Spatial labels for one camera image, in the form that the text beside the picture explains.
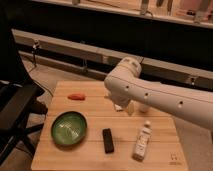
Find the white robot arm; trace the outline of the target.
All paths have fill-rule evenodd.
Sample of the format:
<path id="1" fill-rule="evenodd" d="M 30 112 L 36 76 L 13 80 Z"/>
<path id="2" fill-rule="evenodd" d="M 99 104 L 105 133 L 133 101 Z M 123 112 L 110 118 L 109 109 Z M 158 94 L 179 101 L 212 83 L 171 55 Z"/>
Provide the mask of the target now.
<path id="1" fill-rule="evenodd" d="M 142 80 L 141 71 L 137 59 L 125 57 L 106 76 L 115 104 L 125 108 L 134 100 L 213 131 L 213 92 Z"/>

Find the beige cylindrical end effector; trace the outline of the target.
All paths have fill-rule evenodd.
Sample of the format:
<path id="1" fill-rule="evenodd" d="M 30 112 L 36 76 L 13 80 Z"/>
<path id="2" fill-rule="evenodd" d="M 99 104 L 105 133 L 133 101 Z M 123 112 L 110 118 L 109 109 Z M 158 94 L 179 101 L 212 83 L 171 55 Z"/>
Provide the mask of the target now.
<path id="1" fill-rule="evenodd" d="M 134 103 L 130 102 L 126 107 L 126 112 L 128 115 L 132 115 L 134 113 Z"/>

